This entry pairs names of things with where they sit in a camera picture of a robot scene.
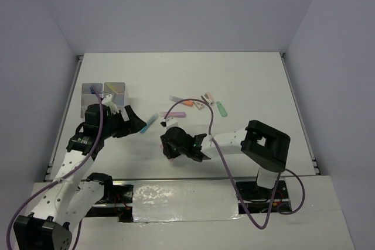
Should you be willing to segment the blue highlighter marker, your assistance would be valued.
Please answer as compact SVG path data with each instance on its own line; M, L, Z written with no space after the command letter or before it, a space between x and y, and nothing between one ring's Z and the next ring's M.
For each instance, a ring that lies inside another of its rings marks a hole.
M141 130L140 130L140 133L145 133L147 130L148 130L148 128L157 120L159 118L159 114L158 113L155 113L155 114L153 114L153 116L151 116L148 120L147 120L147 122L146 122L146 126L144 127L144 128L142 128Z

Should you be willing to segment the purple pink case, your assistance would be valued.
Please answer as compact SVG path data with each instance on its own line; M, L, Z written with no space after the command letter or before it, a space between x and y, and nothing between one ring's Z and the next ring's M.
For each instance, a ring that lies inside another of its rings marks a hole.
M173 117L173 118L186 118L186 112L183 111L171 111L169 114L167 112L159 112L159 116L162 118Z

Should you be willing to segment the green transparent case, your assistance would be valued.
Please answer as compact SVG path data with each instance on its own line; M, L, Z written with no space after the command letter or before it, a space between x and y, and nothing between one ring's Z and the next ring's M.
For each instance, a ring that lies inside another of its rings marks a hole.
M223 104L220 101L216 102L217 109L219 110L219 113L222 117L227 117L228 113L226 109L224 108Z

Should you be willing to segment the yellow highlighter pen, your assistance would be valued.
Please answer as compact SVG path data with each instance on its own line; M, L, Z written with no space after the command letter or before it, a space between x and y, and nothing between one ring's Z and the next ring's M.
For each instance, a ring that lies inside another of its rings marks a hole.
M111 84L107 84L107 88L115 93L117 92L117 90Z

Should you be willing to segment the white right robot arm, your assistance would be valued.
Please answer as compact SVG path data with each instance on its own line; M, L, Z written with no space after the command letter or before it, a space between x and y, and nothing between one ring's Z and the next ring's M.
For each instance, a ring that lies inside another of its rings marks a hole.
M275 191L277 177L286 170L291 138L269 125L252 120L245 128L211 135L189 135L171 118L161 125L163 154L167 159L186 156L196 162L219 156L246 155L258 166L255 193L268 198Z

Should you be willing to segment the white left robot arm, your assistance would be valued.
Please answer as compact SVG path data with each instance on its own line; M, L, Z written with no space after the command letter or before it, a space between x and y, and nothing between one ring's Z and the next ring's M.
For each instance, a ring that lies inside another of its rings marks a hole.
M137 133L145 125L129 105L123 111L111 101L89 105L84 121L68 141L56 177L31 196L40 196L40 201L28 215L13 216L19 249L75 249L73 231L80 231L81 221L94 203L109 202L115 194L110 175L85 174L106 139Z

